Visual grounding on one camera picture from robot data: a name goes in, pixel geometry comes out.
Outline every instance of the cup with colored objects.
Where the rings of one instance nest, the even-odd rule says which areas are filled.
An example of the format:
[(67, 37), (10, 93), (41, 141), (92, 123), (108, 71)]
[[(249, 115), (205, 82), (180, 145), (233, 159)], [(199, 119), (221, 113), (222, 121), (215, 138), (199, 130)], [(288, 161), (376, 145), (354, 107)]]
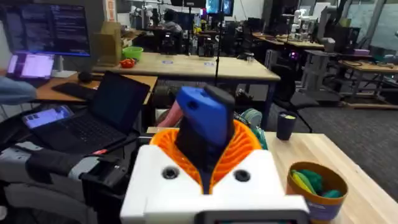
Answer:
[[(322, 190), (320, 192), (315, 186), (313, 189), (306, 189), (298, 182), (296, 173), (301, 170), (310, 170), (322, 177)], [(334, 219), (344, 202), (348, 193), (346, 182), (336, 172), (313, 162), (296, 162), (290, 166), (287, 175), (286, 194), (303, 195), (310, 209), (310, 219), (314, 224), (326, 224)]]
[(276, 137), (280, 140), (289, 140), (292, 135), (297, 115), (293, 112), (282, 111), (278, 114)]

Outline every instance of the cup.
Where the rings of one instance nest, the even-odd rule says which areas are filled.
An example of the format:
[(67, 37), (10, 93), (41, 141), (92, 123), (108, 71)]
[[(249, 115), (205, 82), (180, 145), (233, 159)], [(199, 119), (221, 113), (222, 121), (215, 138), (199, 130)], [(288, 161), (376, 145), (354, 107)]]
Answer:
[[(311, 194), (296, 184), (292, 177), (292, 170), (307, 169), (316, 172), (323, 178), (323, 191), (339, 190), (341, 197), (326, 198)], [(344, 202), (348, 193), (346, 182), (333, 170), (313, 162), (296, 162), (290, 166), (287, 174), (286, 194), (303, 195), (310, 209), (310, 219), (313, 224), (326, 224), (334, 219)]]
[(292, 135), (294, 124), (296, 123), (297, 115), (293, 112), (282, 111), (278, 114), (278, 125), (276, 136), (280, 140), (289, 140)]

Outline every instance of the black mug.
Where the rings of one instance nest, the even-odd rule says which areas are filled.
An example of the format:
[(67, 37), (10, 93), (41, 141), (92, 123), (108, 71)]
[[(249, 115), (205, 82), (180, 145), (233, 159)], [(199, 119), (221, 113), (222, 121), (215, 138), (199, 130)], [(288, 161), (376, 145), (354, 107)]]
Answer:
[(297, 115), (293, 112), (282, 111), (278, 114), (276, 137), (280, 140), (289, 140), (292, 135)]

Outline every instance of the green bowl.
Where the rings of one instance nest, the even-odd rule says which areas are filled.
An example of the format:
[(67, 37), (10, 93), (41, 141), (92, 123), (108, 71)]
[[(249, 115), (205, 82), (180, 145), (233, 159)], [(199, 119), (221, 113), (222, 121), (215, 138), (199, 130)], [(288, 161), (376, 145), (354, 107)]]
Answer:
[(123, 49), (123, 55), (125, 58), (140, 60), (143, 51), (144, 49), (142, 47), (126, 47)]

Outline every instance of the open laptop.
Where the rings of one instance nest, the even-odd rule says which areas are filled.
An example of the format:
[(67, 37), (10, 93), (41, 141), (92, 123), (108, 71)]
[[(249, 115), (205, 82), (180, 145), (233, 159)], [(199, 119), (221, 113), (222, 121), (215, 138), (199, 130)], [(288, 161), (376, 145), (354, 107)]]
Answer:
[(50, 80), (53, 65), (54, 55), (18, 53), (12, 55), (6, 76), (38, 88)]
[(106, 72), (88, 110), (32, 131), (52, 149), (89, 154), (123, 141), (132, 130), (149, 85)]

